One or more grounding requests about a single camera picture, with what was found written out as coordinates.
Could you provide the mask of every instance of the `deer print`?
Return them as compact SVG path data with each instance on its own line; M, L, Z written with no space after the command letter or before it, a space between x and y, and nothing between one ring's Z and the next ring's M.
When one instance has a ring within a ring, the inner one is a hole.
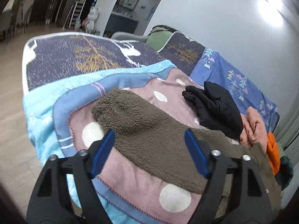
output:
M132 61L130 56L140 56L141 53L140 51L136 50L132 44L129 42L115 42L112 41L113 44L115 44L122 52L124 57L126 58L126 61L129 62L130 64L136 66L136 67L144 67L145 65L140 65L139 63L136 63Z

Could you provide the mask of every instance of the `black puffer jacket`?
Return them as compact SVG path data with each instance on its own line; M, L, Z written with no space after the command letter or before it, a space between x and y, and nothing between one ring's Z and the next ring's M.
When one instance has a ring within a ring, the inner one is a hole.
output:
M242 118L230 93L213 82L204 82L204 90L187 86L182 92L185 100L196 107L200 125L220 130L227 137L239 140L243 130Z

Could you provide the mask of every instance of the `green cloth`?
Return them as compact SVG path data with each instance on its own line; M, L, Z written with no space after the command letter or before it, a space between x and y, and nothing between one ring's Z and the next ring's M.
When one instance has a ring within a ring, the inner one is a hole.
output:
M172 32L169 31L153 32L151 33L145 44L152 47L155 51L158 51L162 49L171 35Z
M284 190L289 186L294 176L294 166L287 156L280 158L279 172L275 175L277 183L281 186L281 190Z

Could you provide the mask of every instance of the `blue gripper pad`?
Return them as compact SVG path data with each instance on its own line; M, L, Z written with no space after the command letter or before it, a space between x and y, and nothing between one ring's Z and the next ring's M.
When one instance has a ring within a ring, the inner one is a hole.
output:
M102 143L93 158L92 169L90 171L90 175L92 176L92 178L95 178L98 174L102 172L104 164L114 145L114 141L115 141L114 130L108 130L105 136L103 137L103 139L101 140Z
M198 140L191 129L185 131L184 139L197 172L208 179L211 174L208 167L209 155L211 153L210 147L206 142Z

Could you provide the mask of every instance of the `door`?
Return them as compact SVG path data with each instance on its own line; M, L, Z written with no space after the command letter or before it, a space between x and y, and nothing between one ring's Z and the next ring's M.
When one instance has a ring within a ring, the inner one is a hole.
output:
M34 0L30 22L45 22L51 0Z

